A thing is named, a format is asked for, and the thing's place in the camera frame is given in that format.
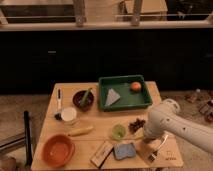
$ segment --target orange bowl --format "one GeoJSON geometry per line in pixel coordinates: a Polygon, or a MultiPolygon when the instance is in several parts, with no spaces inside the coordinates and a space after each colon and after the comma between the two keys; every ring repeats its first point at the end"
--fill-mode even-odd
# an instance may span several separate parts
{"type": "Polygon", "coordinates": [[[57,134],[49,138],[42,150],[42,159],[53,168],[64,166],[75,153],[75,144],[66,135],[57,134]]]}

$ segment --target wall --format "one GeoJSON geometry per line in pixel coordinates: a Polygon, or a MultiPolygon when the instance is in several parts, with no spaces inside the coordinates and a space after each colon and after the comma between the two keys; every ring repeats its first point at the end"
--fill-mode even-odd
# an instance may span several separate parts
{"type": "Polygon", "coordinates": [[[0,93],[50,93],[56,82],[142,74],[159,89],[213,87],[213,30],[0,33],[0,93]]]}

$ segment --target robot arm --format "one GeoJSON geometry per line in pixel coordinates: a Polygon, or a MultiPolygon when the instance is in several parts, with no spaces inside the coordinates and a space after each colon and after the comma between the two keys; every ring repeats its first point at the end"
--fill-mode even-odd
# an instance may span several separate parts
{"type": "Polygon", "coordinates": [[[144,125],[144,140],[159,138],[168,131],[213,154],[213,129],[185,120],[176,115],[179,112],[178,103],[172,99],[153,107],[144,125]]]}

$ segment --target green tray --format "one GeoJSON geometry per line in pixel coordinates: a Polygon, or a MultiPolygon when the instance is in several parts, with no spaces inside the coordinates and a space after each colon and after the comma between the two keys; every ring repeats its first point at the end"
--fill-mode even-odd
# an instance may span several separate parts
{"type": "Polygon", "coordinates": [[[99,78],[100,108],[104,111],[147,108],[152,99],[142,75],[127,75],[99,78]],[[140,92],[130,90],[130,84],[138,81],[142,85],[140,92]],[[108,90],[114,89],[121,98],[110,106],[105,106],[108,90]]]}

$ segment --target floor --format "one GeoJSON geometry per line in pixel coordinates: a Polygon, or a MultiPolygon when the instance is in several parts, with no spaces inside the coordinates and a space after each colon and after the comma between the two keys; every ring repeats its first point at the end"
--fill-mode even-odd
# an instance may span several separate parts
{"type": "MultiPolygon", "coordinates": [[[[198,111],[200,105],[204,104],[211,97],[207,91],[201,91],[199,99],[195,103],[185,100],[187,94],[193,91],[162,91],[162,99],[172,98],[181,106],[181,117],[193,122],[213,128],[204,120],[204,116],[198,111]]],[[[50,95],[0,95],[0,141],[22,133],[24,131],[23,112],[28,110],[30,113],[31,135],[33,137],[32,147],[36,146],[39,138],[42,122],[49,103],[50,95]]],[[[182,168],[165,168],[165,171],[207,171],[212,170],[213,156],[198,147],[188,143],[182,138],[177,137],[177,142],[182,154],[184,166],[182,168]]],[[[7,153],[16,158],[20,170],[30,170],[25,167],[26,157],[24,146],[7,153]]]]}

